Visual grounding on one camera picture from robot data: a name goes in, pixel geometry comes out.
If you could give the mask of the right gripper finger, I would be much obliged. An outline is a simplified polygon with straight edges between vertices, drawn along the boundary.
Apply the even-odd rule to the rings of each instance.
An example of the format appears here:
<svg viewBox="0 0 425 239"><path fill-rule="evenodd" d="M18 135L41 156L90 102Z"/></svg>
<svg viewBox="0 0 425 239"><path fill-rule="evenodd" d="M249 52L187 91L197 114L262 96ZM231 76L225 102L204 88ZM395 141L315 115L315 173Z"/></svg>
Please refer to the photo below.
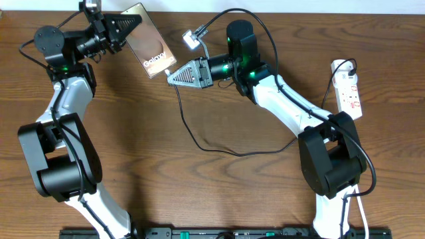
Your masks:
<svg viewBox="0 0 425 239"><path fill-rule="evenodd" d="M168 75L168 83L197 83L199 81L199 67L195 60L180 67L174 73Z"/></svg>
<svg viewBox="0 0 425 239"><path fill-rule="evenodd" d="M202 86L197 81L181 82L176 80L168 80L167 82L169 85L183 86L183 87L190 87L190 88L202 88Z"/></svg>

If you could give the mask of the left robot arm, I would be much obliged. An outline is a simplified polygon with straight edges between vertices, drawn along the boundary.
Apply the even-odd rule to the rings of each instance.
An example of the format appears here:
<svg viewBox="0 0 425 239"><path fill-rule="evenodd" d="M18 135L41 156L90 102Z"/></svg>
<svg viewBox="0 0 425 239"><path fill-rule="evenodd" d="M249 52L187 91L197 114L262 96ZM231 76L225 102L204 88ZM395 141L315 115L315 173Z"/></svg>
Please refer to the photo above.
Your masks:
<svg viewBox="0 0 425 239"><path fill-rule="evenodd" d="M141 23L139 15L103 14L81 7L88 27L63 31L47 25L33 44L44 56L54 93L35 123L17 135L37 192L76 209L99 238L144 238L145 233L102 183L102 166L82 120L96 93L92 64L119 52Z"/></svg>

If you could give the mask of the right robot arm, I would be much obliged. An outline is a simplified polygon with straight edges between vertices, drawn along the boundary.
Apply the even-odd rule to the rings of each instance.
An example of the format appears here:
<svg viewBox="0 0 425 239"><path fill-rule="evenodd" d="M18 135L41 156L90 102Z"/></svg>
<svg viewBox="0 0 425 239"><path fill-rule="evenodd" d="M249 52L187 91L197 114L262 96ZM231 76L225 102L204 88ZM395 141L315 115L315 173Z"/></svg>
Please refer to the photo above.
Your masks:
<svg viewBox="0 0 425 239"><path fill-rule="evenodd" d="M203 89L231 79L241 96L276 116L297 137L302 174L316 195L314 232L345 238L350 199L360 195L357 184L370 167L353 118L319 108L291 89L261 60L251 22L231 22L226 41L228 53L190 60L167 73L168 83Z"/></svg>

